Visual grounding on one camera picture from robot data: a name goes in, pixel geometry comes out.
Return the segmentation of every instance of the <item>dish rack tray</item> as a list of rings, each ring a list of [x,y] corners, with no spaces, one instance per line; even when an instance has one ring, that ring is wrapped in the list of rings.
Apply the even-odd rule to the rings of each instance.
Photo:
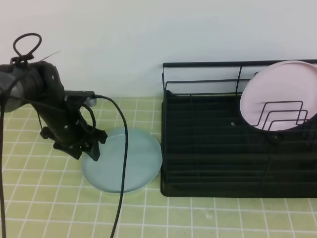
[[[240,114],[244,67],[279,61],[164,63],[162,103],[161,192],[190,197],[317,197],[317,117],[299,119],[303,102],[294,108],[298,124],[284,131],[248,125]],[[315,60],[301,60],[317,63]],[[166,80],[166,68],[238,67],[235,79]],[[175,93],[186,84],[230,83],[235,90]]]

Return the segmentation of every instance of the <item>dish rack wire frame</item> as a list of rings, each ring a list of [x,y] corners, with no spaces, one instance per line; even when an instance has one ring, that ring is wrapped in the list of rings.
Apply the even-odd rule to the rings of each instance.
[[[162,164],[162,169],[166,166],[166,160],[164,159],[164,153],[165,153],[165,148],[166,148],[166,126],[165,123],[167,121],[167,94],[170,93],[167,89],[168,84],[190,84],[190,83],[215,83],[215,82],[236,82],[236,87],[234,92],[219,92],[219,93],[173,93],[173,96],[212,96],[212,95],[235,95],[236,97],[241,95],[242,92],[238,92],[238,86],[240,81],[250,81],[251,79],[241,79],[241,71],[244,66],[270,66],[274,63],[282,62],[283,60],[266,60],[266,61],[229,61],[229,62],[167,62],[163,63],[162,68],[162,85],[163,85],[163,102],[162,102],[162,134],[161,134],[161,147],[162,147],[162,154],[163,154],[163,164]],[[303,61],[311,64],[317,64],[317,59],[300,59],[298,61]],[[181,81],[165,81],[164,78],[164,68],[191,68],[191,67],[239,67],[239,74],[237,79],[215,79],[215,80],[181,80]],[[264,124],[262,126],[262,129],[264,129],[266,122],[268,120],[268,117],[271,113],[279,113],[279,112],[298,112],[297,118],[295,119],[279,119],[279,120],[273,120],[270,122],[270,125],[268,127],[267,133],[270,133],[272,124],[274,122],[279,122],[279,121],[295,121],[296,125],[304,125],[304,129],[300,130],[302,132],[313,132],[313,139],[306,141],[306,142],[311,142],[312,145],[315,142],[316,135],[317,135],[317,129],[305,129],[305,122],[308,121],[307,119],[307,114],[308,111],[303,109],[303,101],[275,101],[275,102],[265,102],[261,115],[259,118],[259,121],[255,125],[249,125],[249,127],[255,127],[258,126],[261,122],[262,116],[264,114],[264,110],[268,104],[277,104],[277,103],[300,103],[300,108],[299,109],[294,109],[294,110],[272,110],[267,113],[267,116],[265,118]],[[305,113],[304,119],[299,119],[301,112]],[[270,160],[268,163],[268,167],[266,169],[265,175],[263,177],[263,181],[260,182],[260,185],[263,184],[263,182],[266,179],[267,172],[270,169],[272,163],[272,158],[270,156]],[[161,191],[162,191],[162,180],[163,180],[163,175],[161,175]]]

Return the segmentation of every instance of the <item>tile grout line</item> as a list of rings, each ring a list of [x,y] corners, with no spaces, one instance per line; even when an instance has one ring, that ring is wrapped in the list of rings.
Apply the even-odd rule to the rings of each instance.
[[[4,117],[4,119],[6,119],[7,122],[6,122],[6,123],[3,123],[3,130],[5,130],[6,126],[8,125],[8,123],[9,123],[9,121],[10,121],[10,119],[13,118],[12,115],[13,115],[13,112],[11,113],[11,115],[10,115],[8,118],[5,118],[5,117]]]
[[[242,215],[241,215],[241,209],[240,209],[240,199],[237,198],[237,200],[238,200],[238,211],[239,211],[239,218],[240,218],[240,226],[241,226],[242,238],[244,238]]]
[[[290,214],[289,209],[288,209],[288,204],[287,204],[286,198],[284,198],[284,202],[285,202],[286,210],[287,210],[287,213],[288,213],[288,219],[289,219],[289,222],[290,222],[290,224],[291,224],[291,229],[292,229],[292,233],[293,233],[293,238],[296,238],[295,232],[294,232],[294,228],[293,228],[293,222],[292,222],[291,214]]]
[[[23,128],[25,127],[27,121],[28,121],[28,119],[25,119],[25,123],[24,123],[24,125],[23,125]],[[18,139],[20,138],[21,134],[22,134],[22,131],[20,131],[20,133],[19,133],[19,135],[18,135],[16,141],[18,141]],[[17,187],[18,187],[18,184],[20,183],[20,180],[21,180],[21,178],[22,178],[23,172],[24,172],[24,170],[25,170],[25,168],[26,168],[26,165],[27,165],[27,163],[28,163],[28,161],[29,161],[29,159],[30,159],[30,157],[31,157],[33,148],[34,148],[34,146],[35,146],[36,140],[37,140],[37,138],[39,137],[39,135],[40,135],[40,134],[37,135],[35,141],[33,142],[33,145],[32,145],[31,151],[30,151],[30,154],[29,154],[29,155],[27,156],[27,158],[26,158],[25,164],[24,164],[23,169],[21,170],[21,173],[20,173],[20,175],[19,175],[19,178],[18,178],[18,180],[17,180],[17,182],[16,182],[16,184],[15,184],[15,187],[14,187],[14,190],[13,190],[13,192],[12,192],[12,195],[11,195],[10,200],[13,199],[13,196],[14,196],[14,194],[15,194],[15,191],[16,191],[16,189],[17,189]],[[3,170],[6,168],[6,165],[7,165],[8,161],[9,161],[9,159],[10,159],[10,157],[11,157],[11,154],[12,154],[14,148],[15,148],[15,145],[13,146],[9,157],[7,158],[7,161],[6,161],[6,163],[5,163],[4,167],[3,167]],[[11,204],[11,202],[9,201],[8,204],[7,204],[7,206],[6,206],[5,213],[7,213],[10,204]]]
[[[45,228],[44,228],[43,238],[45,237],[45,234],[46,234],[46,231],[47,231],[47,228],[48,228],[48,225],[49,225],[49,222],[50,222],[52,213],[53,213],[53,209],[54,209],[54,206],[55,206],[55,203],[56,203],[57,195],[58,195],[58,192],[59,192],[59,189],[60,189],[60,185],[61,185],[61,182],[62,182],[62,180],[63,180],[64,174],[65,174],[65,171],[66,171],[66,168],[67,168],[67,164],[68,164],[69,159],[70,159],[70,158],[67,158],[67,160],[66,160],[66,164],[65,164],[65,166],[64,166],[64,171],[63,171],[63,173],[61,174],[61,177],[60,177],[60,180],[59,180],[59,183],[58,183],[58,187],[57,187],[57,190],[56,190],[55,198],[54,198],[54,200],[53,200],[52,207],[51,207],[51,210],[50,210],[48,222],[46,223]]]
[[[23,218],[8,218],[10,221],[24,221]],[[47,220],[41,219],[28,219],[31,222],[47,222]],[[80,222],[80,221],[61,221],[61,220],[50,220],[54,223],[74,223],[74,224],[94,224],[95,222]],[[110,222],[97,222],[97,224],[101,225],[112,225]],[[140,223],[122,223],[123,226],[136,226],[141,227],[142,224]],[[163,227],[165,228],[166,225],[154,225],[154,224],[144,224],[145,227]],[[189,226],[180,226],[180,225],[170,225],[173,228],[190,228]],[[195,229],[204,229],[204,230],[214,230],[216,227],[199,227],[194,226]],[[223,231],[241,231],[241,228],[218,228],[219,230]],[[253,231],[253,232],[266,232],[265,229],[243,229],[245,231]],[[291,233],[291,230],[269,230],[270,232],[284,232],[284,233]],[[295,233],[306,233],[306,234],[317,234],[317,231],[294,231]]]
[[[265,228],[266,228],[267,238],[269,238],[268,225],[267,225],[266,213],[265,213],[265,209],[264,209],[263,198],[261,198],[261,204],[262,204],[262,209],[263,209],[263,215],[264,215],[264,222],[265,222]]]
[[[58,187],[58,185],[46,185],[42,186],[39,185],[39,187]],[[60,187],[76,187],[79,188],[80,186],[67,186],[67,185],[61,185]],[[82,186],[82,188],[92,188],[92,186]],[[147,190],[159,190],[159,189],[152,189],[152,188],[147,188]],[[29,203],[30,201],[23,201],[23,200],[5,200],[5,202],[15,202],[15,203]],[[33,203],[45,203],[45,204],[53,204],[53,202],[45,202],[45,201],[34,201]],[[68,205],[75,205],[76,203],[74,202],[55,202],[55,204],[68,204]],[[78,205],[97,205],[98,203],[89,203],[89,202],[78,202]],[[117,206],[116,203],[100,203],[100,205],[107,205],[107,206]],[[133,204],[123,204],[123,207],[144,207],[144,205],[133,205]],[[152,208],[166,208],[166,206],[161,206],[161,205],[146,205],[146,207],[152,207]],[[175,208],[175,209],[190,209],[190,207],[177,207],[177,206],[169,206],[169,208]],[[205,207],[195,207],[195,209],[205,209]],[[238,212],[238,209],[224,209],[224,208],[217,208],[216,211],[232,211],[232,212]],[[248,210],[248,209],[241,209],[241,212],[265,212],[265,213],[288,213],[287,211],[274,211],[274,210]],[[317,212],[299,212],[299,211],[289,211],[290,214],[317,214]]]
[[[167,197],[166,238],[168,238],[168,212],[169,212],[169,197]]]
[[[95,235],[95,230],[96,230],[96,225],[97,225],[97,220],[98,220],[98,214],[99,214],[99,208],[100,208],[100,202],[101,202],[102,196],[103,196],[103,192],[100,191],[98,205],[97,205],[97,212],[96,212],[96,217],[95,217],[95,222],[94,222],[94,227],[93,227],[93,232],[91,234],[91,238],[94,238],[94,235]]]
[[[118,104],[119,107],[121,106],[121,99],[119,99],[119,102],[118,102],[117,104]],[[119,114],[120,114],[120,113],[117,111],[117,117],[116,117],[116,119],[115,119],[115,121],[114,121],[114,128],[117,127]]]
[[[145,188],[145,198],[144,198],[144,208],[143,208],[143,219],[142,219],[142,232],[141,232],[141,238],[144,236],[144,222],[145,222],[145,209],[146,209],[146,204],[147,204],[147,192],[148,189],[147,187]]]
[[[215,218],[215,225],[216,225],[216,234],[217,234],[217,238],[219,238],[217,208],[216,208],[216,198],[215,197],[213,198],[213,206],[214,206],[214,218]]]
[[[135,113],[134,113],[134,119],[133,119],[133,127],[135,126],[135,119],[137,118],[137,108],[138,108],[138,98],[137,98],[137,101],[136,101],[136,104],[135,104]]]
[[[102,102],[102,104],[101,104],[101,109],[103,108],[105,102],[106,102],[106,100],[103,99],[103,102]],[[99,117],[98,117],[98,119],[97,119],[96,127],[99,126],[99,121],[100,121],[100,117],[101,117],[101,112],[99,113]],[[99,208],[100,208],[100,202],[101,202],[102,196],[103,196],[103,192],[100,191],[99,200],[98,200],[98,205],[97,205],[97,212],[96,212],[96,217],[95,217],[95,223],[94,223],[94,227],[93,227],[93,232],[92,232],[92,234],[91,234],[91,238],[94,238],[94,235],[95,235],[96,224],[97,224],[97,220],[98,220],[98,214],[99,214]]]
[[[31,154],[32,154],[32,152],[33,152],[34,145],[33,145],[32,149],[31,149],[31,151],[30,151],[30,156],[31,156]],[[28,216],[29,216],[29,213],[30,213],[32,204],[33,204],[33,202],[34,202],[36,193],[37,193],[37,191],[38,191],[39,184],[40,184],[40,182],[41,182],[41,179],[42,179],[42,176],[43,176],[43,173],[44,173],[44,169],[45,169],[46,165],[48,164],[48,161],[49,161],[49,158],[50,158],[50,155],[51,155],[52,151],[53,151],[53,144],[52,144],[51,150],[50,150],[50,152],[49,152],[49,155],[48,155],[48,157],[47,157],[47,159],[46,159],[44,168],[43,168],[43,170],[42,170],[42,172],[41,172],[41,174],[40,174],[40,178],[39,178],[38,184],[37,184],[37,186],[36,186],[36,188],[35,188],[35,191],[34,191],[32,200],[31,200],[31,202],[30,202],[30,204],[29,204],[29,208],[28,208],[28,211],[27,211],[27,213],[26,213],[26,215],[25,215],[25,220],[24,220],[24,222],[23,222],[23,224],[22,224],[22,227],[21,227],[21,230],[20,230],[20,233],[19,233],[18,238],[20,238],[21,235],[22,235],[23,228],[24,228],[25,223],[26,223],[26,221],[27,221],[27,219],[28,219]]]
[[[191,226],[191,235],[194,238],[194,228],[193,228],[193,198],[190,198],[190,226]]]
[[[78,194],[77,194],[77,199],[76,199],[76,203],[75,203],[75,207],[74,207],[74,212],[73,212],[73,215],[71,217],[70,225],[69,225],[68,232],[67,232],[67,238],[69,238],[69,235],[70,235],[70,230],[71,230],[71,226],[72,226],[73,221],[74,221],[76,208],[77,208],[78,200],[79,200],[79,196],[80,196],[80,191],[81,191],[83,183],[84,183],[84,176],[82,177],[81,182],[80,182],[80,187],[79,187]]]
[[[12,149],[11,149],[11,152],[10,152],[10,154],[9,154],[9,157],[8,157],[7,160],[6,160],[6,163],[5,163],[5,165],[3,166],[2,171],[6,168],[6,165],[7,165],[8,161],[9,161],[10,157],[12,156],[12,152],[14,151],[15,146],[16,146],[18,140],[20,139],[20,136],[21,136],[21,134],[22,134],[22,131],[23,131],[24,127],[26,126],[26,123],[27,123],[27,121],[28,121],[28,119],[29,119],[31,113],[32,113],[32,111],[30,111],[29,114],[28,114],[28,116],[27,116],[27,118],[24,119],[25,122],[24,122],[24,124],[23,124],[22,129],[21,129],[21,130],[18,130],[18,131],[20,131],[20,133],[18,134],[18,137],[16,138],[16,141],[15,141],[15,142],[11,142],[11,143],[14,143],[14,146],[13,146]]]
[[[316,228],[317,228],[317,220],[316,220],[317,214],[314,214],[314,209],[313,209],[312,202],[311,202],[311,199],[310,199],[310,198],[308,198],[308,202],[309,202],[309,206],[310,206],[310,208],[311,208],[312,216],[313,216],[314,221],[315,221],[315,226],[316,226]]]

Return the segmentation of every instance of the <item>pink plate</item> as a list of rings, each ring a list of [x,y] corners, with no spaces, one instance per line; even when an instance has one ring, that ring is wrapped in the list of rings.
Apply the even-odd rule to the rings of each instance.
[[[281,103],[265,105],[266,102]],[[317,67],[302,61],[275,63],[258,73],[244,89],[240,101],[240,111],[245,121],[258,129],[270,131],[286,130],[302,124],[306,112],[299,112],[301,106],[302,110],[308,111],[307,119],[317,113]],[[273,112],[279,110],[297,111]]]

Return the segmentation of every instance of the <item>white wall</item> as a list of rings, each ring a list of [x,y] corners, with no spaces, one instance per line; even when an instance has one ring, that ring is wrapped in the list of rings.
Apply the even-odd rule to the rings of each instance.
[[[316,0],[0,0],[0,63],[37,32],[69,90],[162,92],[168,61],[317,59]],[[20,48],[27,52],[35,39]]]

